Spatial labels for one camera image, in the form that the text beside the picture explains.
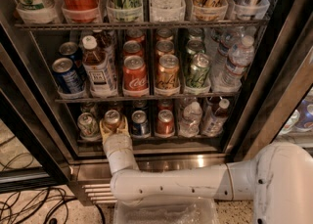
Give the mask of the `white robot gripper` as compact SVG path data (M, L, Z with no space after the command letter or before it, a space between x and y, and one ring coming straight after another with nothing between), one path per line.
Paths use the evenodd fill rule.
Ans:
M99 122L99 128L111 174L123 169L138 170L139 167L133 154L132 139L129 137L127 117L125 115L122 117L118 134L112 134L102 119Z

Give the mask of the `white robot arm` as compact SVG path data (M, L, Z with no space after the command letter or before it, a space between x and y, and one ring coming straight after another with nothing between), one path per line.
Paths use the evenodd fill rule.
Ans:
M313 157L292 143L274 143L250 159L195 169L145 172L125 126L99 124L113 196L127 203L153 196L253 201L253 224L313 224Z

